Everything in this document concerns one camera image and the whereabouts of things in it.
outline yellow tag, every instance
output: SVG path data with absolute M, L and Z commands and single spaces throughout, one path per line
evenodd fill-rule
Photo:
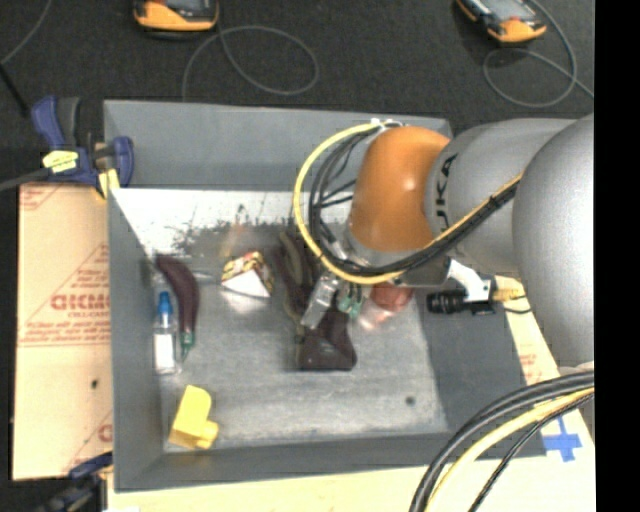
M 98 175 L 100 181 L 100 189 L 102 195 L 106 198 L 109 195 L 109 189 L 120 188 L 120 179 L 115 169 L 109 169 Z
M 42 159 L 42 163 L 54 174 L 59 172 L 68 171 L 76 166 L 76 160 L 78 159 L 78 153 L 75 151 L 62 151 L 56 149 Z

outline black carpet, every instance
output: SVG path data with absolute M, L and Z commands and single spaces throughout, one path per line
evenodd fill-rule
M 148 37 L 136 26 L 131 0 L 53 0 L 38 30 L 24 39 L 47 0 L 0 2 L 0 60 L 24 100 L 48 94 L 79 96 L 82 137 L 102 135 L 105 98 L 198 101 L 443 117 L 454 133 L 516 117 L 577 119 L 594 102 L 548 64 L 503 49 L 489 61 L 494 82 L 531 108 L 507 101 L 488 84 L 483 62 L 496 48 L 448 1 L 222 0 L 220 27 L 264 26 L 299 38 L 318 64 L 290 40 L 264 30 L 229 30 L 226 41 L 245 71 L 272 89 L 311 87 L 279 95 L 249 83 L 231 66 L 220 40 L 193 61 L 206 36 L 187 41 Z M 549 11 L 570 43 L 577 79 L 594 91 L 595 1 L 549 0 Z M 550 27 L 529 49 L 570 71 L 569 52 Z M 39 167 L 46 149 L 0 82 L 0 182 Z M 26 511 L 64 487 L 64 481 L 11 482 L 11 411 L 16 294 L 16 191 L 0 192 L 0 511 Z

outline white label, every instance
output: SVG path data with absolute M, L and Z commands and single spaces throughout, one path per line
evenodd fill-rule
M 175 371 L 176 359 L 174 354 L 173 335 L 155 334 L 153 337 L 155 369 L 159 373 Z

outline small bottle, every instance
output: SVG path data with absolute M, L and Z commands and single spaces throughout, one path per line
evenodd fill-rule
M 153 324 L 153 369 L 158 375 L 180 371 L 176 357 L 178 326 L 173 316 L 169 292 L 158 296 L 158 316 Z
M 375 329 L 400 313 L 413 298 L 413 288 L 380 283 L 373 286 L 369 300 L 364 303 L 358 322 L 366 330 Z

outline yellow block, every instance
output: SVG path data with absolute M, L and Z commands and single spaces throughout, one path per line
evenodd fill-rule
M 188 385 L 169 433 L 169 442 L 184 448 L 206 450 L 218 436 L 218 424 L 209 421 L 211 396 L 204 389 Z

